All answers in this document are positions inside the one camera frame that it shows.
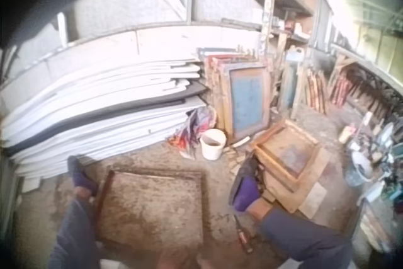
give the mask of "concrete floor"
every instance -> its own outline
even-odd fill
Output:
[[[343,179],[344,148],[337,142],[338,133],[360,116],[350,109],[332,110],[328,117],[302,107],[297,123],[319,139],[331,152],[331,163],[319,182],[328,194],[314,221],[343,230],[356,211],[358,196]],[[245,255],[237,240],[232,210],[227,199],[232,181],[229,160],[224,155],[218,161],[204,160],[198,151],[196,160],[183,159],[165,142],[137,151],[111,157],[88,166],[87,172],[101,182],[109,169],[133,171],[136,168],[201,171],[203,178],[202,214],[204,243],[217,268],[277,268],[287,256],[260,238],[256,225],[247,216],[241,224],[249,231],[254,246]],[[17,211],[16,251],[25,268],[43,268],[52,248],[56,232],[72,195],[72,184],[66,175],[43,181],[40,189],[23,195]]]

